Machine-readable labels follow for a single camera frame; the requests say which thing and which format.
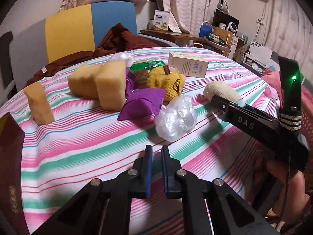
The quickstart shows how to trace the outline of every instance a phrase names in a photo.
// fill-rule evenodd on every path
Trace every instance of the crumpled clear plastic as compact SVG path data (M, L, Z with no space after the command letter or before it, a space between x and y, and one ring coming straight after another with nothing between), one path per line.
M154 117L157 134L163 139L174 142L190 133L197 124L197 114L189 95L174 98Z
M108 62L110 61L120 61L125 60L126 68L129 68L133 65L133 63L136 61L135 58L129 54L126 54L124 52L116 53L110 56L108 59Z

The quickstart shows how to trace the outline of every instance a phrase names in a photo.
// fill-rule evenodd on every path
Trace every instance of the yellow knit glove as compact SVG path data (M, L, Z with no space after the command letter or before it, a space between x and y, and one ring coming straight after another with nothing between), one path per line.
M147 79L147 86L151 88L163 88L167 90L164 100L171 101L180 96L186 79L183 74L172 72L166 75L162 66L152 69Z

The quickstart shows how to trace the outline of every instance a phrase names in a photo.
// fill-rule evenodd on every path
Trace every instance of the yellow sponge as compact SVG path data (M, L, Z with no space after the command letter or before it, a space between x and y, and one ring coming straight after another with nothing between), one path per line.
M69 77L68 87L75 96L82 96L87 99L98 99L98 92L95 76L98 74L102 65L90 65L85 62L79 66Z
M171 101L180 96L186 79L183 74L178 74L175 70L169 75L164 72L163 66L152 69L147 79L147 87L166 89L164 100Z
M28 98L32 117L38 125L47 125L54 121L46 93L39 82L24 88L23 92Z
M104 64L95 77L100 105L105 110L121 111L125 103L125 61Z

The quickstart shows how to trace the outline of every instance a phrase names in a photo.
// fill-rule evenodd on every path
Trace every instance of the cardboard box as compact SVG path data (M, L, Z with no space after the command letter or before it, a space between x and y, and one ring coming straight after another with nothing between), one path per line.
M201 56L170 52L168 65L174 65L181 74L196 78L205 78L209 62Z
M153 29L155 31L168 31L169 19L170 19L169 11L155 11Z

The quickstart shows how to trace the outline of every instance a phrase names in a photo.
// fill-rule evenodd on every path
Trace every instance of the barcode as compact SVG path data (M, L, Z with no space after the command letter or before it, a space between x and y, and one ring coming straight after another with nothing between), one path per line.
M199 63L195 62L195 64L193 65L193 69L197 71L198 68L199 68Z

